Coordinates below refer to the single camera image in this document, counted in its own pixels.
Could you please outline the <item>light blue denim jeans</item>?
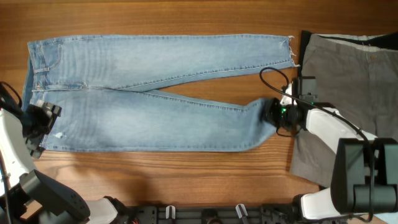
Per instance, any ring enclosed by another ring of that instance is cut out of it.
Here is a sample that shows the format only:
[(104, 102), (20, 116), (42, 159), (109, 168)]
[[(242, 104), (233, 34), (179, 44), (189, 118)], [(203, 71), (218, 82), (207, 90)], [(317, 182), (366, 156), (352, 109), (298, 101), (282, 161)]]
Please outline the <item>light blue denim jeans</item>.
[(247, 105), (167, 93), (169, 86), (294, 66), (290, 37), (73, 35), (27, 44), (23, 105), (62, 112), (51, 151), (241, 152), (275, 133), (265, 98)]

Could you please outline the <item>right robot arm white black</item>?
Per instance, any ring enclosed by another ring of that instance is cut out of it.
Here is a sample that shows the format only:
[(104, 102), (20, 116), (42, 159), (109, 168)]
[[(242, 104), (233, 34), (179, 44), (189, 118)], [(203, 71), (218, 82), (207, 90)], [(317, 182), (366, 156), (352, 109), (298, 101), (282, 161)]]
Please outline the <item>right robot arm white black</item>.
[(299, 218), (324, 221), (397, 212), (397, 142), (359, 129), (312, 95), (293, 96), (293, 87), (285, 86), (283, 98), (266, 105), (264, 119), (289, 131), (298, 125), (335, 153), (330, 187), (299, 196)]

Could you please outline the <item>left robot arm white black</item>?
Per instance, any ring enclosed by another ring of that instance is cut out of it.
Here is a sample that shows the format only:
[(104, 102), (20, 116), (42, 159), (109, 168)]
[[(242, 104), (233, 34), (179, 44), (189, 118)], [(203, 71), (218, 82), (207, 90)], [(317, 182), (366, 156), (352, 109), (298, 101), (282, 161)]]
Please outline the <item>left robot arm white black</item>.
[(73, 189), (37, 170), (61, 107), (39, 101), (22, 109), (22, 99), (1, 82), (1, 223), (126, 223), (110, 197), (85, 201)]

